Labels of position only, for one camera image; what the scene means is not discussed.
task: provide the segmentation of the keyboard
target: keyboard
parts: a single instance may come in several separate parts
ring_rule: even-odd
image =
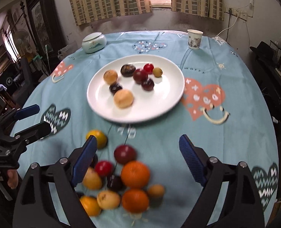
[[[281,71],[279,70],[279,69],[275,69],[276,71],[277,71],[277,73],[280,75],[280,77],[281,77]]]

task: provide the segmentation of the human hand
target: human hand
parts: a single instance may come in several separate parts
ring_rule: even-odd
[[[18,186],[18,172],[17,170],[7,170],[7,175],[8,175],[8,186],[11,189],[15,189]]]

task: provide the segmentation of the paper cup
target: paper cup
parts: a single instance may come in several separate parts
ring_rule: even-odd
[[[203,32],[188,29],[188,45],[190,49],[198,50],[201,45]]]

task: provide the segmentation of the bolt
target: bolt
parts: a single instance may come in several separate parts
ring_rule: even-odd
[[[65,163],[67,163],[67,158],[61,158],[59,160],[59,162],[60,162],[60,164],[65,164]]]
[[[209,158],[209,161],[211,162],[211,163],[216,163],[216,162],[218,162],[218,160],[217,160],[217,158],[216,157],[211,157],[211,158]]]
[[[240,162],[240,166],[245,168],[245,167],[247,167],[247,164],[244,161],[242,161],[242,162]]]
[[[37,166],[38,166],[37,163],[32,163],[32,164],[30,165],[30,167],[31,167],[32,169],[36,168]]]

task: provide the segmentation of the blue tablecloth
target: blue tablecloth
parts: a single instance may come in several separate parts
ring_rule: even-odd
[[[38,104],[41,111],[17,122],[12,135],[43,120],[51,122],[52,133],[27,147],[19,160],[19,174],[23,177],[32,162],[43,166],[69,156],[84,144],[89,130],[99,129],[109,139],[108,146],[97,152],[100,160],[115,162],[114,149],[126,141],[137,149],[138,160],[151,169],[149,185],[163,184],[166,194],[159,208],[151,208],[141,217],[127,215],[122,207],[104,211],[92,218],[97,228],[130,227],[133,219],[135,227],[180,227],[202,190],[178,148],[179,137],[187,134],[208,156],[227,164],[248,163],[267,222],[277,187],[276,138],[260,89],[234,49],[225,42],[203,37],[200,50],[191,50],[188,36],[180,32],[112,33],[106,38],[107,45],[101,51],[86,54],[79,49],[66,57],[53,73],[55,81],[64,78],[57,83],[52,77],[46,78],[27,100],[25,107]],[[86,90],[101,67],[132,54],[160,55],[173,61],[185,76],[185,94],[182,102],[155,120],[134,125],[110,123],[91,110]],[[212,124],[199,113],[197,100],[215,105],[207,112],[211,118],[222,118],[220,105],[230,113],[229,118],[221,125]],[[55,186],[51,184],[50,188],[59,219],[67,223]],[[98,193],[86,190],[82,184],[76,190],[87,195]],[[210,223],[218,219],[225,193],[223,184]]]

